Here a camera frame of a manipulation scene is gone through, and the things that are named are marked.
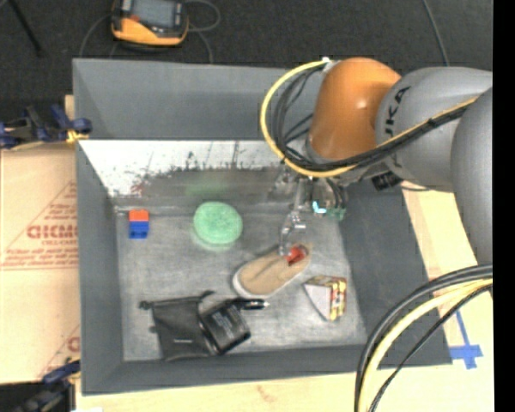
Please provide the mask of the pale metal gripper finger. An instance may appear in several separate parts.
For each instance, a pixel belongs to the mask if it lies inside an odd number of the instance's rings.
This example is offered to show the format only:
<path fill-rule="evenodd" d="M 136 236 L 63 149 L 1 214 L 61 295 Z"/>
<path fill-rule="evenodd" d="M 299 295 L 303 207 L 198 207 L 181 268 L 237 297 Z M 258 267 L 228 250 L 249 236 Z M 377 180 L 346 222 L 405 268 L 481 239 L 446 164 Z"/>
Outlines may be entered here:
<path fill-rule="evenodd" d="M 306 230 L 306 222 L 299 213 L 292 212 L 288 216 L 288 245 L 300 239 Z"/>
<path fill-rule="evenodd" d="M 287 256 L 290 252 L 292 231 L 293 227 L 290 222 L 284 222 L 279 229 L 278 254 L 281 256 Z"/>

